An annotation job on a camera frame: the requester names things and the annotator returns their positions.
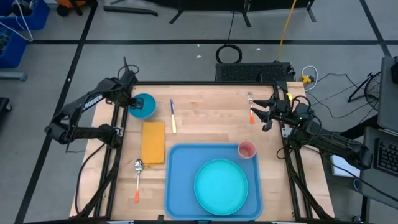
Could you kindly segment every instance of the pink cup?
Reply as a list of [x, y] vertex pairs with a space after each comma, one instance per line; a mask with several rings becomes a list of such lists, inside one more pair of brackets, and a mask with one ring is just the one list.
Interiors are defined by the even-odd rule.
[[251, 141], [243, 141], [239, 143], [238, 154], [241, 159], [250, 159], [256, 155], [256, 146]]

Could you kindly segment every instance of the knife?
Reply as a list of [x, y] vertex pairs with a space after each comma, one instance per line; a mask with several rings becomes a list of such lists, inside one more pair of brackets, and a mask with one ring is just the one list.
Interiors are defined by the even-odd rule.
[[177, 125], [175, 124], [175, 118], [174, 118], [174, 102], [172, 99], [170, 99], [170, 105], [172, 107], [172, 129], [173, 129], [173, 134], [177, 133]]

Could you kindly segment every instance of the white cable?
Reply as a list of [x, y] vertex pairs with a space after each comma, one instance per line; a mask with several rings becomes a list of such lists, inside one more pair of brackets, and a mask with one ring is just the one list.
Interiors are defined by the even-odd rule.
[[18, 33], [17, 31], [15, 31], [13, 28], [11, 28], [11, 27], [9, 27], [9, 26], [3, 24], [2, 22], [0, 22], [0, 25], [3, 25], [5, 28], [8, 28], [9, 30], [13, 31], [14, 33], [16, 33], [17, 35], [19, 35], [20, 37], [22, 37], [24, 40], [29, 41], [29, 42], [32, 42], [32, 41], [33, 41], [32, 33], [30, 32], [29, 26], [27, 25], [27, 23], [26, 23], [26, 21], [25, 21], [25, 17], [24, 17], [24, 13], [22, 12], [22, 8], [21, 8], [21, 6], [19, 5], [19, 1], [18, 1], [18, 0], [15, 0], [15, 1], [17, 2], [18, 8], [19, 8], [19, 12], [21, 12], [21, 17], [22, 17], [22, 19], [24, 20], [26, 29], [27, 29], [27, 31], [28, 31], [28, 33], [29, 33], [29, 35], [30, 35], [30, 40], [27, 39], [26, 37], [24, 37], [23, 35], [21, 35], [20, 33]]
[[315, 71], [315, 84], [314, 84], [311, 88], [305, 90], [305, 91], [309, 91], [309, 90], [312, 90], [313, 88], [315, 88], [316, 85], [317, 85], [317, 83], [318, 83], [318, 70], [317, 70], [317, 68], [315, 68], [315, 67], [312, 66], [312, 65], [306, 66], [306, 67], [303, 68], [303, 70], [301, 70], [301, 76], [304, 75], [304, 70], [305, 70], [306, 68], [313, 68], [314, 71]]

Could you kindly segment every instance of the orange handle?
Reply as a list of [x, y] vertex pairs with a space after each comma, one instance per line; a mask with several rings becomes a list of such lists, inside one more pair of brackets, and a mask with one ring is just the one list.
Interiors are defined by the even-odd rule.
[[134, 197], [134, 202], [138, 203], [139, 202], [139, 190], [136, 190], [136, 196]]
[[250, 110], [250, 123], [254, 124], [254, 115], [252, 110]]

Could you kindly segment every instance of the keyboard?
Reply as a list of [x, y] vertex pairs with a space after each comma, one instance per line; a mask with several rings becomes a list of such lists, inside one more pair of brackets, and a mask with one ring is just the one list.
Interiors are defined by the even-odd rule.
[[293, 81], [287, 74], [289, 63], [232, 63], [216, 65], [216, 81], [257, 81], [261, 75], [264, 82]]
[[374, 168], [398, 177], [398, 146], [376, 139]]

